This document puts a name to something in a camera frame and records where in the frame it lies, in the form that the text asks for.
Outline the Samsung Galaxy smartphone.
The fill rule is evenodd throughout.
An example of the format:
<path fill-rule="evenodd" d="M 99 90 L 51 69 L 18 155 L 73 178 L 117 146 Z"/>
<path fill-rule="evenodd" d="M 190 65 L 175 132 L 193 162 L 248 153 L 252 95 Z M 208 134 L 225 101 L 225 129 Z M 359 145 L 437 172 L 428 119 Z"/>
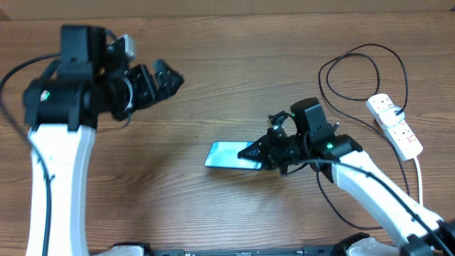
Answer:
<path fill-rule="evenodd" d="M 251 144 L 253 144 L 253 142 L 213 142 L 205 160 L 205 167 L 259 171 L 262 169 L 260 162 L 239 159 L 237 157 L 237 154 L 241 150 L 247 148 Z"/>

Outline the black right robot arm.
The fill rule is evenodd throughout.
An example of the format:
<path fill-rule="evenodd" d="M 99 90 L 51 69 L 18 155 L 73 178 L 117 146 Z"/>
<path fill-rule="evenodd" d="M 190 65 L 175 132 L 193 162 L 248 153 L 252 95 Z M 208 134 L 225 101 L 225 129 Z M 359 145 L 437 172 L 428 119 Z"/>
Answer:
<path fill-rule="evenodd" d="M 392 182 L 353 138 L 336 135 L 315 97 L 269 116 L 267 133 L 237 154 L 263 169 L 290 172 L 310 166 L 349 193 L 389 235 L 400 255 L 454 254 L 454 223 L 413 200 Z"/>

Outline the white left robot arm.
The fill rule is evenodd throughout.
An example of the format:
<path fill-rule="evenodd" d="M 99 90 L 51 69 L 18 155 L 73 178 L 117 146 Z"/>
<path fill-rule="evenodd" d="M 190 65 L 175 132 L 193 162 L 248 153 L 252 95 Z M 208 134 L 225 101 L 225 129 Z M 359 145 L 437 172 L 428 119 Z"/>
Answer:
<path fill-rule="evenodd" d="M 132 114 L 174 96 L 182 74 L 156 60 L 134 64 L 135 43 L 107 28 L 64 25 L 60 51 L 23 93 L 23 138 L 31 149 L 28 255 L 87 255 L 87 171 L 98 117 L 129 123 Z"/>

